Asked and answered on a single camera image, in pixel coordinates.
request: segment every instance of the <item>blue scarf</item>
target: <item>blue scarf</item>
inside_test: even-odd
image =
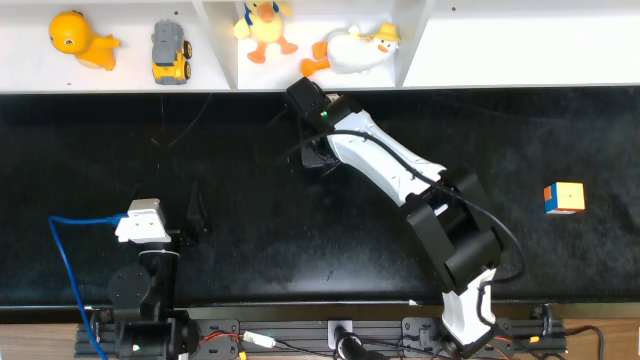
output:
[[[247,25],[252,26],[253,25],[253,21],[251,21],[251,17],[249,16],[249,14],[251,14],[251,10],[249,9],[249,7],[247,6],[247,3],[244,3],[244,20],[247,22]],[[276,2],[273,2],[273,11],[277,13],[280,12],[280,7],[278,6],[278,4],[276,4]]]

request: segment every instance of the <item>wooden floor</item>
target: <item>wooden floor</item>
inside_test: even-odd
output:
[[[605,336],[605,359],[632,360],[638,356],[640,319],[566,320],[567,328],[583,325],[599,327]],[[76,325],[0,325],[0,360],[71,360]],[[597,336],[592,331],[569,338],[569,360],[596,360]],[[275,360],[273,357],[249,357],[250,360]],[[313,356],[287,360],[315,360]],[[516,359],[528,359],[518,356]]]

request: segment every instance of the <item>duck plush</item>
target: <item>duck plush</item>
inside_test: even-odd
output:
[[[258,43],[258,49],[247,55],[249,60],[257,64],[266,61],[265,53],[269,44],[278,43],[285,55],[293,54],[298,46],[284,38],[284,21],[282,16],[291,16],[293,9],[287,2],[247,1],[244,4],[245,14],[233,29],[234,36],[243,40],[251,36]]]
[[[120,41],[113,35],[105,37],[93,32],[82,13],[67,11],[58,14],[49,25],[51,43],[58,51],[76,56],[78,62],[90,68],[113,70],[116,58],[113,49]]]
[[[395,25],[388,22],[371,36],[360,34],[356,25],[349,30],[335,30],[326,41],[313,45],[313,57],[317,61],[302,60],[300,71],[306,77],[329,68],[338,74],[366,73],[390,59],[399,43]]]

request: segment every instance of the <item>white shelf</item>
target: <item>white shelf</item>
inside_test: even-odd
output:
[[[0,0],[0,93],[282,91],[327,33],[353,24],[374,32],[384,21],[402,38],[393,61],[368,75],[324,70],[312,80],[327,90],[640,84],[638,0],[292,3],[285,36],[298,51],[282,55],[271,45],[258,65],[246,57],[255,42],[233,37],[240,1]],[[72,9],[121,40],[114,71],[85,68],[53,48],[49,23]],[[150,35],[161,19],[179,23],[193,44],[186,85],[156,85],[151,75]]]
[[[101,35],[113,34],[113,71],[89,69],[51,45],[48,26],[61,11],[77,10]],[[151,34],[161,19],[179,23],[193,45],[192,78],[180,86],[157,85],[151,75]],[[0,7],[0,92],[223,91],[226,78],[191,3],[50,4]]]

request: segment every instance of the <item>white duck plush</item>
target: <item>white duck plush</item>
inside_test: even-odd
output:
[[[390,59],[398,50],[400,37],[395,25],[384,23],[371,35],[360,34],[358,26],[331,32],[327,41],[313,45],[313,57],[302,60],[300,71],[310,77],[318,70],[331,69],[338,74],[366,73]]]

